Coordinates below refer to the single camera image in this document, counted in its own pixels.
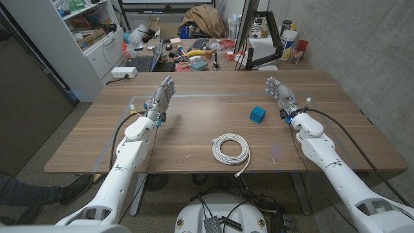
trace white cable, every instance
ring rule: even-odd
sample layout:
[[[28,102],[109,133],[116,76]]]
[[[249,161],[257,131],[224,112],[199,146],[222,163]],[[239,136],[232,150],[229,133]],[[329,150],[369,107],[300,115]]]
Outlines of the white cable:
[[[221,145],[223,145],[224,142],[232,140],[235,142],[238,142],[241,146],[241,154],[236,157],[230,157],[225,154],[223,154],[220,150]],[[247,160],[246,166],[240,170],[240,172],[237,172],[234,177],[239,177],[242,172],[246,169],[248,163],[250,162],[250,149],[248,147],[248,144],[246,140],[240,136],[236,135],[234,133],[226,133],[224,135],[221,135],[220,137],[213,139],[213,155],[214,157],[221,163],[225,165],[237,165],[241,164],[243,161]]]

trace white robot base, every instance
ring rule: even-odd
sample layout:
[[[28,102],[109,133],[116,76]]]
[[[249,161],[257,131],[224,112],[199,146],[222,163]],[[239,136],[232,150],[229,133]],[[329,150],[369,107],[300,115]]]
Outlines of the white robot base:
[[[212,212],[212,216],[217,216],[218,218],[223,216],[227,217],[228,213],[230,213],[235,206],[243,201],[246,201],[241,197],[226,193],[207,194],[201,198]],[[206,207],[204,207],[204,209],[206,211],[207,218],[210,218],[211,216],[208,209]],[[174,233],[206,232],[203,223],[206,218],[203,212],[204,210],[202,203],[198,199],[192,201],[184,207],[178,215]],[[243,228],[243,232],[267,232],[267,226],[263,215],[250,202],[246,202],[245,204],[237,207],[232,212],[229,219],[240,223]],[[224,224],[219,225],[221,232],[223,232],[223,225]],[[228,225],[226,225],[225,232],[240,233],[240,231],[229,227]]]

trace table leg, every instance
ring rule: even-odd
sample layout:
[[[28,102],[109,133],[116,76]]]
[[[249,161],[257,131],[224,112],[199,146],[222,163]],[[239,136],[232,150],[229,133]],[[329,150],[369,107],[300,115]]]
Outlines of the table leg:
[[[306,195],[305,186],[303,185],[301,173],[291,173],[290,175],[292,176],[293,185],[295,186],[302,212],[306,216],[309,216],[312,214],[312,210]]]
[[[139,210],[139,207],[140,207],[140,202],[141,202],[142,194],[143,194],[144,187],[145,187],[145,181],[146,181],[146,175],[145,174],[139,174],[138,175],[138,180],[136,181],[135,192],[134,192],[134,196],[136,195],[136,197],[135,197],[135,200],[132,202],[131,208],[129,209],[129,213],[132,216],[137,216],[138,215],[138,210]]]

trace jeans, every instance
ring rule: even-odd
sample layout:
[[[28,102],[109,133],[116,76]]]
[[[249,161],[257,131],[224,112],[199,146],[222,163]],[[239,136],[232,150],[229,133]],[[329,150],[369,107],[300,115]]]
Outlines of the jeans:
[[[63,190],[57,186],[42,187],[21,183],[17,179],[0,174],[0,205],[41,206],[61,200]]]

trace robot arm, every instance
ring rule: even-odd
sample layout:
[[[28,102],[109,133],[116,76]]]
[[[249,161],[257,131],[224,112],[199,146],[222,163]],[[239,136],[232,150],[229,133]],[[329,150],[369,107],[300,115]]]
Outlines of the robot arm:
[[[157,87],[145,115],[125,129],[125,137],[116,148],[117,158],[114,166],[95,198],[77,212],[56,223],[57,226],[118,224],[122,203],[134,171],[147,157],[147,133],[157,126],[162,116],[165,116],[174,92],[174,81],[168,76]]]
[[[409,232],[414,228],[414,209],[372,191],[339,157],[323,126],[302,111],[293,92],[274,77],[266,84],[266,91],[281,107],[281,118],[299,131],[296,138],[303,153],[325,173],[360,233]]]

